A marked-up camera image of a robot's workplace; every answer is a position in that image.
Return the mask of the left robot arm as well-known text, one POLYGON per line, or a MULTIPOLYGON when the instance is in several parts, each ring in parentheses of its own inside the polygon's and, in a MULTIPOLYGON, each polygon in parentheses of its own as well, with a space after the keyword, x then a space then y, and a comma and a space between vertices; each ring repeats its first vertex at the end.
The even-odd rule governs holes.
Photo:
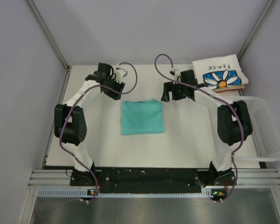
POLYGON ((96 96, 104 93, 119 100, 125 87, 123 78, 127 71, 118 65, 115 69, 106 63, 99 63, 98 69, 88 75, 79 90, 64 104, 54 109, 54 134, 59 139, 60 148, 74 160, 80 179, 86 185, 96 181, 96 173, 91 171, 93 160, 88 155, 84 140, 87 136, 85 112, 96 96))

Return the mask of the teal t shirt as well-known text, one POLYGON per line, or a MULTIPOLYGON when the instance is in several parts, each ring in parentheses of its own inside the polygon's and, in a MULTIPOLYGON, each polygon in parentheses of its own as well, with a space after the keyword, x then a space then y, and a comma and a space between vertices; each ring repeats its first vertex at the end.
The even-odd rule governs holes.
POLYGON ((163 103, 155 99, 125 101, 121 107, 121 134, 157 134, 165 131, 163 103))

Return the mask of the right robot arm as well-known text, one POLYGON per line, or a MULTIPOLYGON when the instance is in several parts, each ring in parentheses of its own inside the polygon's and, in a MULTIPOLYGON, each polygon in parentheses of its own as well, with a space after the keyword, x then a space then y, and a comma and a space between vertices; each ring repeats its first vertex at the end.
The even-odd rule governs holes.
POLYGON ((199 84, 193 70, 180 71, 172 67, 169 73, 172 77, 163 84, 163 102, 190 98, 214 115, 214 134, 219 145, 215 147, 216 156, 209 165, 208 181, 218 185, 231 173, 234 154, 252 134, 247 105, 243 100, 231 101, 220 96, 205 83, 199 84))

